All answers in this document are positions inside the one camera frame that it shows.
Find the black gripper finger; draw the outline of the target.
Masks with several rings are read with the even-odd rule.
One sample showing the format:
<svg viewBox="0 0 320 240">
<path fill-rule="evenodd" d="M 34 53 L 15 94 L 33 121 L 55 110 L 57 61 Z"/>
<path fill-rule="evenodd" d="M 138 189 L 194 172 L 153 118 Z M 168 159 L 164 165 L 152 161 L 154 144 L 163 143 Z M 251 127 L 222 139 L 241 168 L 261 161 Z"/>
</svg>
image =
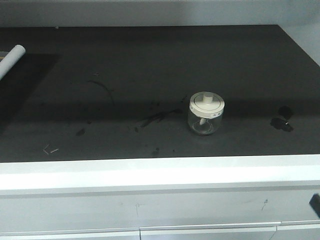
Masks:
<svg viewBox="0 0 320 240">
<path fill-rule="evenodd" d="M 309 201 L 309 205 L 312 208 L 312 210 L 315 212 L 315 214 L 320 217 L 320 194 L 319 193 L 315 193 L 310 201 Z"/>
</svg>

